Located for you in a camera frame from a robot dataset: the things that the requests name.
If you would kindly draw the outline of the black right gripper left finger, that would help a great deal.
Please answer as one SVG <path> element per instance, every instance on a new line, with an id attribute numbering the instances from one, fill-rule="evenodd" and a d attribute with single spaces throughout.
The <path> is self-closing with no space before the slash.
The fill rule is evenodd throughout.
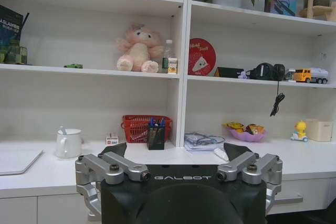
<path id="1" fill-rule="evenodd" d="M 76 190 L 83 196 L 89 209 L 89 220 L 101 220 L 102 208 L 98 197 L 100 184 L 105 181 L 109 185 L 123 183 L 127 176 L 133 182 L 147 182 L 151 178 L 148 167 L 134 163 L 115 150 L 126 150 L 127 144 L 106 147 L 98 155 L 80 155 L 75 161 Z"/>

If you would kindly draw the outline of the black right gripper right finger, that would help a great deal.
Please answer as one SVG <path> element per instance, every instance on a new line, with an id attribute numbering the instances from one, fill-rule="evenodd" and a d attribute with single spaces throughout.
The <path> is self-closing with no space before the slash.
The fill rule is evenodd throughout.
<path id="1" fill-rule="evenodd" d="M 228 163 L 217 168 L 217 179 L 231 182 L 242 176 L 243 182 L 249 185 L 266 183 L 266 213 L 268 214 L 275 202 L 275 196 L 281 192 L 282 160 L 277 155 L 259 154 L 245 146 L 224 143 L 224 151 Z"/>

